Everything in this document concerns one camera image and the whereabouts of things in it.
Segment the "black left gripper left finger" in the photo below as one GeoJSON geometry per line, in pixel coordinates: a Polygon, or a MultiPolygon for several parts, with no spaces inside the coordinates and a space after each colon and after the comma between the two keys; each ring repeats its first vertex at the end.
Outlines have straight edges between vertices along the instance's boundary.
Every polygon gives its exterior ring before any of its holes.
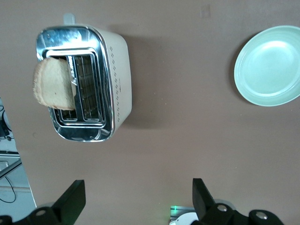
{"type": "Polygon", "coordinates": [[[8,215],[0,217],[2,225],[73,225],[86,204],[85,182],[75,180],[51,207],[40,207],[23,219],[13,222],[8,215]]]}

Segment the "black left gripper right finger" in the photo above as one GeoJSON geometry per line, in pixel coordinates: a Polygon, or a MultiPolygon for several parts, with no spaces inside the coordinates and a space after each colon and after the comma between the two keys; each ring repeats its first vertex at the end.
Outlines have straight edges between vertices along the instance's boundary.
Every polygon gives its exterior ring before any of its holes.
{"type": "Polygon", "coordinates": [[[252,210],[244,216],[225,203],[216,203],[201,178],[193,179],[192,200],[198,220],[193,225],[282,225],[266,210],[252,210]]]}

